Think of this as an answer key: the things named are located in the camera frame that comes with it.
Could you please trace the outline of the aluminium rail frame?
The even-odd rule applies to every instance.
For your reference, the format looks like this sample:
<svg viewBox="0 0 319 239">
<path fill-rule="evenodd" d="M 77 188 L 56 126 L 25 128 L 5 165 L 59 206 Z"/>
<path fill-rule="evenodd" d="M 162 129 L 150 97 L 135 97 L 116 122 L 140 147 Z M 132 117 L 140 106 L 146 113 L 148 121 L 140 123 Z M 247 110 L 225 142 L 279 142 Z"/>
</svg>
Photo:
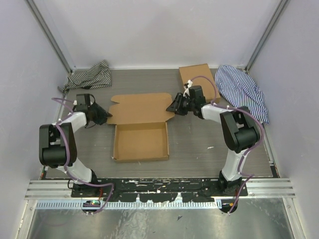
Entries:
<svg viewBox="0 0 319 239">
<path fill-rule="evenodd" d="M 253 178 L 239 186 L 222 190 L 216 178 L 105 178 L 104 188 L 75 186 L 69 180 L 32 180 L 26 199 L 64 199 L 107 197 L 114 185 L 113 202 L 134 202 L 142 194 L 173 201 L 178 197 L 189 198 L 294 198 L 295 192 L 289 179 Z"/>
</svg>

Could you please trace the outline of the blue white striped cloth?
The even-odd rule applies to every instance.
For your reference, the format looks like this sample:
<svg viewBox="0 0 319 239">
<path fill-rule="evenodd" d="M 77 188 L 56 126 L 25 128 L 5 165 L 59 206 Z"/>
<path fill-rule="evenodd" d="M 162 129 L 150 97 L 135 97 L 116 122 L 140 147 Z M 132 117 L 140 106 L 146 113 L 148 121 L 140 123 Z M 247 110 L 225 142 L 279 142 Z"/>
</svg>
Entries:
<svg viewBox="0 0 319 239">
<path fill-rule="evenodd" d="M 258 121 L 269 123 L 264 94 L 247 73 L 229 65 L 221 65 L 215 74 L 215 84 L 222 97 L 232 106 L 246 106 Z"/>
</svg>

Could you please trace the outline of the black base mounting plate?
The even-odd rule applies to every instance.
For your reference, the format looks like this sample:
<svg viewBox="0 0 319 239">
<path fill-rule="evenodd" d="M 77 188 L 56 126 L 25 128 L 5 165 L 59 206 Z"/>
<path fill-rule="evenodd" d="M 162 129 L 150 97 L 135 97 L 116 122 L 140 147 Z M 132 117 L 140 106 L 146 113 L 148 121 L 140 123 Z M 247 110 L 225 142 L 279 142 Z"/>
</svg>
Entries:
<svg viewBox="0 0 319 239">
<path fill-rule="evenodd" d="M 173 202 L 181 196 L 182 202 L 212 202 L 214 197 L 247 196 L 247 188 L 239 191 L 240 186 L 225 190 L 220 189 L 215 178 L 104 178 L 99 184 L 112 183 L 106 187 L 89 187 L 74 184 L 71 190 L 72 198 L 98 197 L 106 199 L 112 193 L 110 202 L 148 201 L 154 203 Z"/>
</svg>

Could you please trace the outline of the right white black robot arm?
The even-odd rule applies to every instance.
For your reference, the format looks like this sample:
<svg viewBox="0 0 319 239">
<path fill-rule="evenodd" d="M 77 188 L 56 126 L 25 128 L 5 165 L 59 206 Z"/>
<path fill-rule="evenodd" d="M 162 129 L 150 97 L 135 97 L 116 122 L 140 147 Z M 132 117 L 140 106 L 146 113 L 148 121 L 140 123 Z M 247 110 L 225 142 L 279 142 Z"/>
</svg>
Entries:
<svg viewBox="0 0 319 239">
<path fill-rule="evenodd" d="M 219 173 L 218 187 L 224 196 L 231 196 L 241 185 L 242 168 L 249 152 L 261 142 L 260 123 L 252 116 L 248 107 L 234 108 L 205 103 L 204 96 L 178 93 L 167 112 L 185 116 L 192 112 L 202 120 L 221 124 L 228 153 L 224 167 Z"/>
</svg>

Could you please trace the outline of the folded brown cardboard box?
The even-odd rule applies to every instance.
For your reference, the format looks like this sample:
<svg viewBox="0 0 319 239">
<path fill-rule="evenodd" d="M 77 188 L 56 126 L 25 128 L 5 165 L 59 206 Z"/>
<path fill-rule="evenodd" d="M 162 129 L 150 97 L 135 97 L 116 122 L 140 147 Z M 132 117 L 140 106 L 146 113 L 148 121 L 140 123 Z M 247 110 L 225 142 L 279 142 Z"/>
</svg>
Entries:
<svg viewBox="0 0 319 239">
<path fill-rule="evenodd" d="M 212 100 L 215 103 L 220 102 L 221 96 L 207 63 L 179 67 L 179 73 L 183 84 L 186 84 L 188 80 L 192 80 L 193 86 L 199 85 L 202 87 L 203 95 L 208 103 Z"/>
</svg>

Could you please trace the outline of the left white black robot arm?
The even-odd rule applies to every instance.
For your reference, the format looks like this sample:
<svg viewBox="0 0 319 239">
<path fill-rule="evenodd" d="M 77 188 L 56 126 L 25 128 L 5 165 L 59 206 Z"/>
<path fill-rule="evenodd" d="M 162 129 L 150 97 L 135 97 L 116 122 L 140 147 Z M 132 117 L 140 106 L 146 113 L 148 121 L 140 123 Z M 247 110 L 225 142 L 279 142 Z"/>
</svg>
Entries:
<svg viewBox="0 0 319 239">
<path fill-rule="evenodd" d="M 44 124 L 39 128 L 39 161 L 43 166 L 57 169 L 66 174 L 88 197 L 97 196 L 100 189 L 110 187 L 113 183 L 101 184 L 95 172 L 86 167 L 78 157 L 74 134 L 89 122 L 101 125 L 106 123 L 112 114 L 93 102 L 81 104 L 78 100 L 69 108 L 65 118 L 59 118 L 52 124 Z"/>
</svg>

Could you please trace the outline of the grey striped cloth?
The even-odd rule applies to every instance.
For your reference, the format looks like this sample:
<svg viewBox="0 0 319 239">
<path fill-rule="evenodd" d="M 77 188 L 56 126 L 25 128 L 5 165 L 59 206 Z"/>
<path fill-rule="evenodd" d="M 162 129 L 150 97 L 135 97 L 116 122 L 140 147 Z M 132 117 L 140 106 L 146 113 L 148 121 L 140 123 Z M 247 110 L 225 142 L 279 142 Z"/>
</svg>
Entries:
<svg viewBox="0 0 319 239">
<path fill-rule="evenodd" d="M 108 62 L 102 60 L 86 71 L 69 75 L 67 83 L 63 87 L 57 88 L 63 95 L 66 95 L 70 90 L 91 90 L 110 87 L 111 85 L 112 80 Z"/>
</svg>

